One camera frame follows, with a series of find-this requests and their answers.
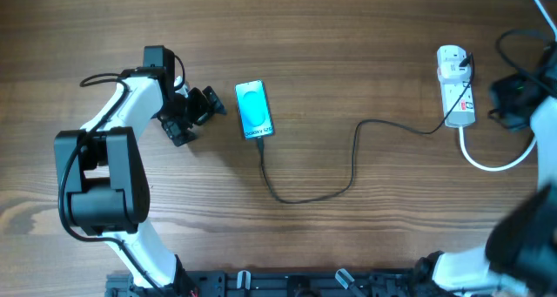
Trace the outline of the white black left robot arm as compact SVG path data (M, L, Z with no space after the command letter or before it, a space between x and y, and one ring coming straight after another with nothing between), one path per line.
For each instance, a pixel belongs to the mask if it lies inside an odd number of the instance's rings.
M181 59L163 45L144 48L143 63L119 73L84 78L81 87L114 84L102 110L54 140L57 211L63 229L84 243L102 242L128 267L128 284L107 294L197 296L198 285L179 257L165 247L148 219L151 193L138 149L149 122L160 122L180 147L196 139L194 126L226 113L211 87L191 88Z

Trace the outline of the cyan screen smartphone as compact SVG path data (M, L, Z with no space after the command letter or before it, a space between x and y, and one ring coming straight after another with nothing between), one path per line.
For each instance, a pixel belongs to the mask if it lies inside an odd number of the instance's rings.
M273 135L274 125L264 82L254 80L236 84L234 91L244 138Z

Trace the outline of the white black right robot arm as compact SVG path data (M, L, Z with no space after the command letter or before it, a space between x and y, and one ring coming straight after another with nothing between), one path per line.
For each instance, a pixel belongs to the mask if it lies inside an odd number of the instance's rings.
M432 253L409 274L411 296L556 294L556 44L533 73L518 70L490 87L498 122L530 127L538 146L538 190L491 232L484 246Z

